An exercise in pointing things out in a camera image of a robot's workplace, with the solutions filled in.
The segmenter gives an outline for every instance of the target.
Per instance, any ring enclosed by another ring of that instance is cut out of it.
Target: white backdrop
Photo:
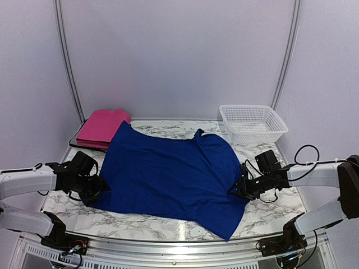
[[[61,161],[79,127],[61,56],[52,1],[0,1],[0,169]],[[38,211],[28,193],[5,203]],[[0,230],[0,269],[19,233]]]
[[[287,82],[278,106],[289,132],[279,148],[289,162],[311,143],[322,160],[359,154],[359,2],[304,1]],[[313,160],[307,152],[302,160]],[[302,188],[310,210],[339,195],[330,188]],[[359,220],[327,230],[339,269],[359,264]]]
[[[220,104],[269,105],[293,1],[63,1],[85,116],[216,119]]]

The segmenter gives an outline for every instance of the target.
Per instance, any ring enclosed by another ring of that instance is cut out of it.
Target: white plastic basket
[[[219,112],[231,143],[271,143],[288,132],[279,115],[266,105],[221,105]]]

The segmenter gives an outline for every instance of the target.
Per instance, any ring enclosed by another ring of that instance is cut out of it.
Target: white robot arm
[[[104,192],[110,190],[106,181],[97,175],[90,175],[97,162],[79,151],[66,163],[38,164],[33,168],[0,170],[0,228],[25,231],[42,237],[42,244],[63,249],[71,242],[86,238],[66,234],[65,224],[50,212],[27,212],[9,206],[4,198],[36,191],[64,191],[71,195],[77,192],[85,205],[95,202]]]
[[[347,160],[295,163],[285,167],[281,167],[272,151],[264,152],[255,159],[259,171],[250,162],[244,162],[241,165],[242,178],[228,190],[228,194],[255,200],[273,188],[282,190],[299,186],[327,186],[340,189],[340,197],[287,222],[283,227],[283,235],[259,240],[259,250],[264,257],[306,247],[304,234],[320,228],[330,228],[344,219],[359,217],[358,155],[352,155]],[[259,177],[248,177],[252,174],[246,166],[247,162],[260,174]],[[283,268],[294,268],[292,265],[286,266]]]

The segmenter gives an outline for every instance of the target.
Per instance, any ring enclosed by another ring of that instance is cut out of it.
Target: marble surface
[[[226,133],[218,122],[138,120],[131,124],[137,131],[155,137],[193,138],[196,130],[201,128],[205,133],[215,133],[227,139]],[[256,155],[266,150],[273,150],[283,163],[283,159],[273,143],[234,145],[233,149],[240,162],[249,159],[255,164],[254,157]],[[79,149],[71,149],[67,160],[71,160],[77,150]],[[95,158],[101,167],[104,153],[81,150]],[[296,188],[284,189],[277,194],[278,200],[274,203],[264,203],[260,200],[251,201],[246,206],[245,214],[231,239],[282,231],[283,225],[288,220],[305,211]],[[273,198],[273,191],[262,195],[262,199],[265,201],[271,201]],[[56,214],[66,224],[67,230],[89,235],[151,241],[221,240],[196,222],[102,211],[70,200],[62,191],[50,192],[43,210]]]

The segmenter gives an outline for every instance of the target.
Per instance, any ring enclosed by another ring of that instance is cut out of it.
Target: blue t-shirt
[[[199,129],[193,139],[150,137],[123,122],[101,175],[111,187],[92,206],[117,213],[196,221],[229,240],[248,200],[227,195],[240,178],[231,146]]]

